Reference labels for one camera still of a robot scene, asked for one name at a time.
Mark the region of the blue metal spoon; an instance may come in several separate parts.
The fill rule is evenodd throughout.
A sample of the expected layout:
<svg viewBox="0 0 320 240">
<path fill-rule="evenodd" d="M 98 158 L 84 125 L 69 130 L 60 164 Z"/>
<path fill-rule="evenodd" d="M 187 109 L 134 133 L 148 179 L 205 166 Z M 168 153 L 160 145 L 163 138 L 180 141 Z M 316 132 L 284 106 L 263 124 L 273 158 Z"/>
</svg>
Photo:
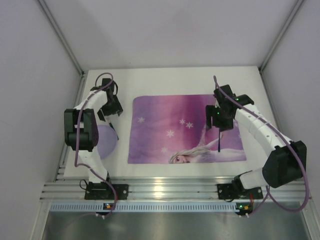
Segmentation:
<svg viewBox="0 0 320 240">
<path fill-rule="evenodd" d="M 218 132 L 218 147 L 217 147 L 218 153 L 221 152 L 221 139 L 222 139 L 222 131 L 219 128 L 219 132 Z"/>
</svg>

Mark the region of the lilac plastic plate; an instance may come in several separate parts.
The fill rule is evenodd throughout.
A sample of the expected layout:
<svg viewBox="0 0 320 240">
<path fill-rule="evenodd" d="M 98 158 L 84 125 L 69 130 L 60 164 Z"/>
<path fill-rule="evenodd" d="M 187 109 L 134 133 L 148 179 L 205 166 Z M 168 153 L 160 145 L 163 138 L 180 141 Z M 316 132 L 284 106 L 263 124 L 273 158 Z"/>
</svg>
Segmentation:
<svg viewBox="0 0 320 240">
<path fill-rule="evenodd" d="M 97 150 L 102 160 L 113 153 L 117 145 L 115 132 L 109 125 L 99 124 Z"/>
</svg>

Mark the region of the purple Frozen placemat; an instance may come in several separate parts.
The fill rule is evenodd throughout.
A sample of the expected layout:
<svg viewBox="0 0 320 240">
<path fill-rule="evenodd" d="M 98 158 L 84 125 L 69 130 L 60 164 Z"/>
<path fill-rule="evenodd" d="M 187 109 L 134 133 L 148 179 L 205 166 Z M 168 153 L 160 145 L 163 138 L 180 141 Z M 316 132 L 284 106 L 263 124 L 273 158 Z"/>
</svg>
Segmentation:
<svg viewBox="0 0 320 240">
<path fill-rule="evenodd" d="M 210 94 L 139 96 L 133 100 L 129 164 L 202 164 L 246 161 L 238 123 L 206 130 Z"/>
</svg>

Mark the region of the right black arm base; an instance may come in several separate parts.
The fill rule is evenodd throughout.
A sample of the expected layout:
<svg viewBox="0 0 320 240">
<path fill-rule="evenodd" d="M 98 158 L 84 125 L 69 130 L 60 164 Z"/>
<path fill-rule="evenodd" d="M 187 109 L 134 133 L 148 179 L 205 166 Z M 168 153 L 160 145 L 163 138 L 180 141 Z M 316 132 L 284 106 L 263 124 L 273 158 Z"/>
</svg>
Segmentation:
<svg viewBox="0 0 320 240">
<path fill-rule="evenodd" d="M 226 202 L 234 200 L 260 200 L 263 199 L 261 187 L 244 189 L 240 175 L 236 176 L 231 183 L 219 183 L 217 186 L 218 199 Z"/>
</svg>

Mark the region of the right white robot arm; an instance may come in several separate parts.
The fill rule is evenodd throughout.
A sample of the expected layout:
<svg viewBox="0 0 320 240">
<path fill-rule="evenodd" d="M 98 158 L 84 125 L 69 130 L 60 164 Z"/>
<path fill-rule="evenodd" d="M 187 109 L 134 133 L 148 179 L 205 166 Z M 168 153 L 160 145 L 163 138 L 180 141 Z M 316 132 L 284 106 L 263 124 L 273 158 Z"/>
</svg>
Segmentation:
<svg viewBox="0 0 320 240">
<path fill-rule="evenodd" d="M 213 92 L 215 105 L 205 108 L 206 125 L 220 132 L 232 130 L 241 124 L 264 150 L 264 166 L 234 177 L 232 184 L 238 191 L 270 186 L 278 188 L 303 177 L 306 170 L 307 147 L 293 141 L 270 124 L 247 96 L 235 95 L 229 85 L 218 86 Z"/>
</svg>

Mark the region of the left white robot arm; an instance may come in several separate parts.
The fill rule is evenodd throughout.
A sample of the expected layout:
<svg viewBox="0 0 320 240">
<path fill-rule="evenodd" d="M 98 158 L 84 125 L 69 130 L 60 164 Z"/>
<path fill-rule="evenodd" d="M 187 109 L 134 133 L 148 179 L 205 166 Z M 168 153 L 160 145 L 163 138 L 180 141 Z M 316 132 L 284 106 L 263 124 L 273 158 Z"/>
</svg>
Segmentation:
<svg viewBox="0 0 320 240">
<path fill-rule="evenodd" d="M 100 139 L 98 121 L 103 121 L 111 129 L 112 135 L 119 137 L 108 117 L 123 113 L 118 99 L 119 87 L 113 77 L 103 78 L 101 84 L 96 81 L 88 96 L 74 108 L 63 113 L 64 142 L 74 153 L 74 166 L 85 167 L 89 181 L 95 184 L 105 183 L 108 171 L 102 163 L 98 151 Z"/>
</svg>

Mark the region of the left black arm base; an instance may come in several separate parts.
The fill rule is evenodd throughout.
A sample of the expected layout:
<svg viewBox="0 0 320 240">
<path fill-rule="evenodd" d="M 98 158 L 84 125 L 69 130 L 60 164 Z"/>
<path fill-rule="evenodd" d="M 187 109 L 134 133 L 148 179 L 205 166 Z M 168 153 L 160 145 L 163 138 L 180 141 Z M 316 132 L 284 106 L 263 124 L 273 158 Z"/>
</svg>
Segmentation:
<svg viewBox="0 0 320 240">
<path fill-rule="evenodd" d="M 82 179 L 79 183 L 81 189 L 85 190 L 85 200 L 114 200 L 115 194 L 105 182 L 92 183 Z M 127 200 L 129 194 L 128 184 L 112 184 L 117 200 Z"/>
</svg>

